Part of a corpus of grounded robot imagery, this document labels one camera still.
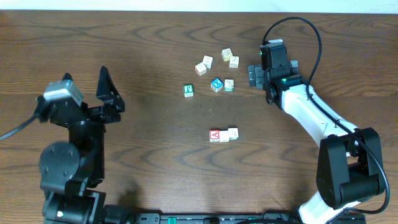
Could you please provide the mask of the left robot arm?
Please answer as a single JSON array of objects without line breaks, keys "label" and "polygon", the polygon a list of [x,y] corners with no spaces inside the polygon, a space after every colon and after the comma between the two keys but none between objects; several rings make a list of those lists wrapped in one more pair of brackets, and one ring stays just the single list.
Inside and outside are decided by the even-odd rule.
[{"label": "left robot arm", "polygon": [[52,143],[40,155],[44,223],[136,221],[130,211],[106,205],[106,193],[95,190],[104,181],[105,126],[119,122],[125,111],[106,67],[101,67],[96,97],[103,104],[89,107],[69,73],[38,97],[38,119],[67,128],[69,134],[67,141]]}]

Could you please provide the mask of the red letter A block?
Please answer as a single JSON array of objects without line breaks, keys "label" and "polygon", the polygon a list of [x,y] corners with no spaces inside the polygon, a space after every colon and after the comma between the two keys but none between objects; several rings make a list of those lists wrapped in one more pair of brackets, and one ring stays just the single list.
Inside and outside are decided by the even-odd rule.
[{"label": "red letter A block", "polygon": [[210,142],[220,141],[220,131],[218,129],[209,130],[209,140]]}]

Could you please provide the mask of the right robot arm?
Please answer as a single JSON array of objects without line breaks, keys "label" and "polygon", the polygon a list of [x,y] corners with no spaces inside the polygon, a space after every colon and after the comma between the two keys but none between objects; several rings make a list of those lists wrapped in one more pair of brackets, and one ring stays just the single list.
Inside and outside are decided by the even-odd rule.
[{"label": "right robot arm", "polygon": [[319,147],[317,192],[301,205],[302,223],[331,223],[344,213],[366,214],[357,205],[384,194],[383,212],[391,190],[383,168],[381,141],[373,128],[359,129],[336,114],[315,93],[291,61],[276,68],[248,67],[250,86],[263,88],[267,102],[295,118]]}]

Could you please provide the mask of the green picture block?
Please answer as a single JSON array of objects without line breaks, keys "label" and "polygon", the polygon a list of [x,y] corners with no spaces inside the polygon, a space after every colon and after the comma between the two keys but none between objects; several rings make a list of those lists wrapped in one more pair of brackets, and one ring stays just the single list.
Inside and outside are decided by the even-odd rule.
[{"label": "green picture block", "polygon": [[228,136],[230,140],[237,140],[239,138],[239,130],[238,128],[229,128]]}]

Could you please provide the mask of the plain white block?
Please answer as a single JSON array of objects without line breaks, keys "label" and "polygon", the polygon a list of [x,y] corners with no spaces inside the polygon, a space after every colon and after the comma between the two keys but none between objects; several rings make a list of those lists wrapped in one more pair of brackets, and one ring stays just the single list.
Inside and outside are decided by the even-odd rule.
[{"label": "plain white block", "polygon": [[229,131],[228,130],[220,130],[219,131],[219,142],[228,142],[229,141]]}]

